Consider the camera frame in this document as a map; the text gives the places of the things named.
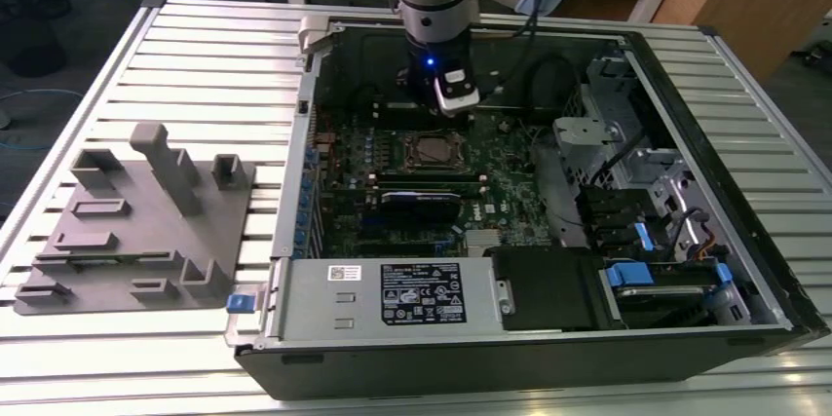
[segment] blue tab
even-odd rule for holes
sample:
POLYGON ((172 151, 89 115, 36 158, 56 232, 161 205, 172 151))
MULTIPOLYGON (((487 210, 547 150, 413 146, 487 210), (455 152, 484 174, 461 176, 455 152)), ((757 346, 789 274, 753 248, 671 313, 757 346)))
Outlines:
POLYGON ((225 303, 225 310, 229 314, 253 314, 256 300, 256 296, 249 296, 248 294, 232 294, 228 302, 225 303))
POLYGON ((652 284, 648 264, 644 262, 620 262, 605 270, 612 287, 652 284))
POLYGON ((621 284, 624 284, 624 280, 621 280, 621 275, 619 274, 617 269, 615 268, 615 266, 607 268, 607 280, 609 281, 609 285, 612 287, 617 287, 621 284))
POLYGON ((299 228, 304 228, 309 223, 309 214, 301 211, 295 218, 295 223, 297 224, 299 228))
POLYGON ((655 250, 651 233, 648 232, 648 226, 645 225, 645 223, 636 223, 636 232, 639 233, 639 237, 641 238, 641 245, 644 246, 645 250, 655 250))
POLYGON ((716 275, 719 276, 719 280, 723 282, 723 284, 731 283, 733 281, 731 269, 724 263, 716 264, 716 275))

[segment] aluminum extrusion table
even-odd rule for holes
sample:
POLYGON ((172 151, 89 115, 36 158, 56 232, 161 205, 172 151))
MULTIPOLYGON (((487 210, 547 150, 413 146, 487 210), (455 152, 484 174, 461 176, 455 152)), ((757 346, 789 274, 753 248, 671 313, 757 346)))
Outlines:
MULTIPOLYGON (((0 413, 193 414, 791 414, 832 406, 832 337, 735 361, 685 382, 437 397, 273 401, 239 368, 224 310, 20 317, 27 279, 69 199, 80 148, 128 145, 136 121, 164 122, 193 160, 236 153, 257 164, 235 280, 268 279, 300 79, 296 31, 311 14, 389 18, 380 10, 167 0, 143 7, 0 231, 0 413)), ((484 22, 513 21, 485 16, 484 22)), ((717 37, 692 27, 584 20, 639 29, 697 116, 808 295, 832 315, 832 176, 717 37)), ((259 317, 240 316, 255 333, 259 317)))

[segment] floor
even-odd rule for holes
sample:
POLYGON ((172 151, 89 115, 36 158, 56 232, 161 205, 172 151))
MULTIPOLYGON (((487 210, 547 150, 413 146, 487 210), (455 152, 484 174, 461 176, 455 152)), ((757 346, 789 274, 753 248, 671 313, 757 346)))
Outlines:
MULTIPOLYGON (((116 46, 140 1, 72 0, 72 13, 53 21, 69 56, 68 66, 44 78, 21 79, 0 64, 0 97, 7 91, 41 88, 83 93, 116 46)), ((388 0, 313 2, 361 7, 384 7, 388 4, 388 0)), ((483 10, 505 13, 492 5, 485 5, 483 10)), ((807 69, 793 58, 767 83, 767 90, 827 166, 832 166, 832 76, 807 69)), ((48 146, 60 134, 77 100, 69 95, 24 95, 0 100, 0 105, 0 110, 13 119, 13 125, 0 131, 0 143, 40 147, 48 146)), ((45 153, 45 150, 0 147, 0 224, 27 188, 45 153)))

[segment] barcode sticker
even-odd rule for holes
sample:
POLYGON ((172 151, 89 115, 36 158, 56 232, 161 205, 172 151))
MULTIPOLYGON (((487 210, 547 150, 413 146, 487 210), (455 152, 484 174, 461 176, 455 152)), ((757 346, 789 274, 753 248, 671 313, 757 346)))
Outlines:
POLYGON ((360 282, 360 265, 331 265, 327 278, 331 282, 360 282))

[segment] power supply label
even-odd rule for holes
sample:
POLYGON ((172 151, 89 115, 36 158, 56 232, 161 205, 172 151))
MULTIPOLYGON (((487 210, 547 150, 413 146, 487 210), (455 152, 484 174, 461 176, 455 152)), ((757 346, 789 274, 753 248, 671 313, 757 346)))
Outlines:
POLYGON ((465 323, 459 263, 383 265, 381 320, 387 325, 465 323))

